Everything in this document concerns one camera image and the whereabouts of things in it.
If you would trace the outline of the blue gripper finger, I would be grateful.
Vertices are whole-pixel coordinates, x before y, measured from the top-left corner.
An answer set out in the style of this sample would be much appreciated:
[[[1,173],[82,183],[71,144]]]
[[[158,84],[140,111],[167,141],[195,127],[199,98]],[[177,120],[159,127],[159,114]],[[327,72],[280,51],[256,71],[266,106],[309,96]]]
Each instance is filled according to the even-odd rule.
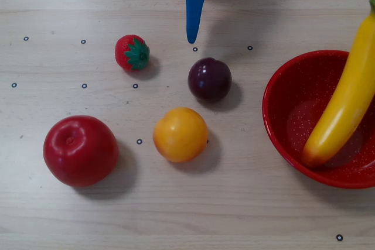
[[[186,0],[186,35],[190,44],[194,44],[199,31],[204,0]]]

